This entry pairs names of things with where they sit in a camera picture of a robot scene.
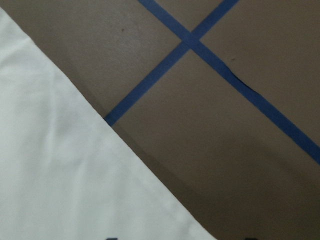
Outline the white printed t-shirt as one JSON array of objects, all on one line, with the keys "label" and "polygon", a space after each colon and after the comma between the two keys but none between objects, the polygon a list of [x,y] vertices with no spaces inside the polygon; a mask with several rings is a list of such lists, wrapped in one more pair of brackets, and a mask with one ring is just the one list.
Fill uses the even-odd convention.
[{"label": "white printed t-shirt", "polygon": [[212,239],[4,10],[0,237]]}]

